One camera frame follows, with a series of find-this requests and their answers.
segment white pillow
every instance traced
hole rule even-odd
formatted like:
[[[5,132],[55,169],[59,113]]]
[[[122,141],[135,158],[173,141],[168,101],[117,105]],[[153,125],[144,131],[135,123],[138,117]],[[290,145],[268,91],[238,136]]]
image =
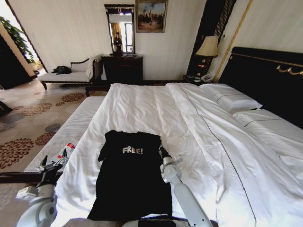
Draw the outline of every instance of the white pillow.
[[[202,84],[200,88],[202,88],[212,100],[217,102],[220,107],[231,114],[262,107],[256,100],[226,84]]]
[[[233,116],[271,147],[303,186],[303,130],[267,110],[243,111]]]
[[[71,72],[86,72],[88,63],[89,59],[86,59],[83,63],[71,62]]]

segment wall mirror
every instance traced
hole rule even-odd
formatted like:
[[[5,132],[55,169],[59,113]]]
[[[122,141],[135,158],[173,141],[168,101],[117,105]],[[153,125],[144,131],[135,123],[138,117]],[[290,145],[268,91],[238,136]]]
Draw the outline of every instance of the wall mirror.
[[[134,4],[104,6],[113,54],[134,54]]]

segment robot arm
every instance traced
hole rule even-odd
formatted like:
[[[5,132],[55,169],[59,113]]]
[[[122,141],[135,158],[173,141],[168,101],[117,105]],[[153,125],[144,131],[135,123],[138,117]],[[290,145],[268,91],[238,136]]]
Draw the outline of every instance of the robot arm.
[[[57,215],[54,189],[57,172],[68,161],[66,150],[58,162],[46,166],[46,161],[47,156],[41,163],[43,177],[37,187],[27,187],[17,194],[18,199],[30,201],[30,207],[20,217],[17,227],[50,227]]]
[[[171,156],[163,146],[160,146],[160,155],[163,159],[163,164],[160,166],[162,178],[164,182],[170,182],[174,185],[175,196],[190,226],[212,227],[212,223],[199,205],[190,188],[181,181],[180,169],[175,165]]]

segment green leaves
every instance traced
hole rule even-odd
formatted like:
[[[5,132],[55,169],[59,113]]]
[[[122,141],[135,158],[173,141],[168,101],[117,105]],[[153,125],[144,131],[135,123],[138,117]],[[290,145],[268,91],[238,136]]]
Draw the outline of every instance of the green leaves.
[[[4,17],[0,17],[0,22],[3,24],[7,32],[9,33],[10,37],[14,41],[14,43],[17,45],[18,49],[21,51],[23,57],[28,63],[34,63],[34,56],[33,54],[28,50],[28,46],[26,45],[25,39],[23,39],[20,34],[23,34],[24,32],[20,29],[16,28],[15,26],[10,24],[9,20],[6,20]]]

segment painting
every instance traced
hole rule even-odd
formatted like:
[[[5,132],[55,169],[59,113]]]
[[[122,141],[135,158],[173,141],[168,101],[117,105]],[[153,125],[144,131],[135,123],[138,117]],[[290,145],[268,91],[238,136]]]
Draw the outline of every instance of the painting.
[[[164,32],[168,0],[137,0],[137,32]]]

